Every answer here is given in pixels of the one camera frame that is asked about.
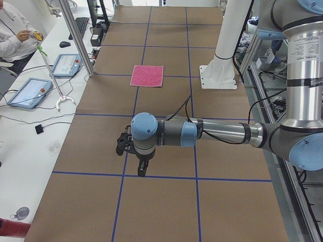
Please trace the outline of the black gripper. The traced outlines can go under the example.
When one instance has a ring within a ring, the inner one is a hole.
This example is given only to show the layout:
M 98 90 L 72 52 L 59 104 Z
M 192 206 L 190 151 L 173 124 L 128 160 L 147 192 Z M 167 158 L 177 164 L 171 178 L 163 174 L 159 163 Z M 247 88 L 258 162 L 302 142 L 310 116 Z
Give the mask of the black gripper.
M 145 177 L 149 166 L 149 160 L 154 157 L 154 153 L 150 153 L 148 155 L 137 154 L 136 156 L 139 159 L 137 174 L 139 177 Z

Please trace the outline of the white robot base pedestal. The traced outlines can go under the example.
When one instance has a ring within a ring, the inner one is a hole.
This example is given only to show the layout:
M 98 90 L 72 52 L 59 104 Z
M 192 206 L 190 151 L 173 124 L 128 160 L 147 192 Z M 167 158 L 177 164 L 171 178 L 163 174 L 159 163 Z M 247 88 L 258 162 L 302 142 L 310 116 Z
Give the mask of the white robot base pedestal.
M 214 58 L 207 66 L 199 67 L 203 89 L 237 89 L 233 59 L 252 6 L 252 0 L 227 2 Z

